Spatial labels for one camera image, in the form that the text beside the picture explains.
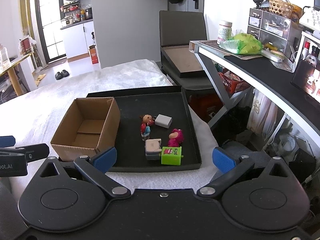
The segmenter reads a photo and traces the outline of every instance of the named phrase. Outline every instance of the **rice cooker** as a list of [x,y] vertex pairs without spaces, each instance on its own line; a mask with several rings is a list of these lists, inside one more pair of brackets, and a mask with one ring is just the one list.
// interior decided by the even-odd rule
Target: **rice cooker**
[[73,17],[66,17],[62,20],[62,26],[65,27],[65,26],[68,26],[68,25],[71,25],[74,23],[74,19]]

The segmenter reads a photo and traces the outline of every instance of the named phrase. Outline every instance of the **glass door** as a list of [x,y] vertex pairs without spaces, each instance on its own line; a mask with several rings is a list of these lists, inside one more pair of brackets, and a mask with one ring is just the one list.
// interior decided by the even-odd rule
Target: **glass door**
[[46,63],[65,57],[59,0],[35,0],[36,18]]

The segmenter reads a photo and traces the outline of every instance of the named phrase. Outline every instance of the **phone charger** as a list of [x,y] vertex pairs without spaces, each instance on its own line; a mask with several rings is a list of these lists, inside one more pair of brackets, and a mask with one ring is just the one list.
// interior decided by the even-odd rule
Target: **phone charger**
[[169,128],[172,123],[172,118],[159,114],[155,119],[155,124],[164,128]]

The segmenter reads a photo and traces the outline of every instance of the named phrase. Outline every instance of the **pink plush toy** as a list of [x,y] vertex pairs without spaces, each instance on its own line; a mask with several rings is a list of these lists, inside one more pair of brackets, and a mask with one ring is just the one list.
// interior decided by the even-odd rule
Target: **pink plush toy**
[[169,134],[168,147],[179,147],[183,139],[182,130],[173,129],[172,133]]

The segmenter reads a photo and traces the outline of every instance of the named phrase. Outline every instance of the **green plastic bag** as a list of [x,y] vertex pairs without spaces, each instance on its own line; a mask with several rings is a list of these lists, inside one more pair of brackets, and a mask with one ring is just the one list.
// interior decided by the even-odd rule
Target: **green plastic bag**
[[247,33],[239,33],[230,40],[220,42],[219,47],[239,55],[257,55],[263,49],[261,42]]

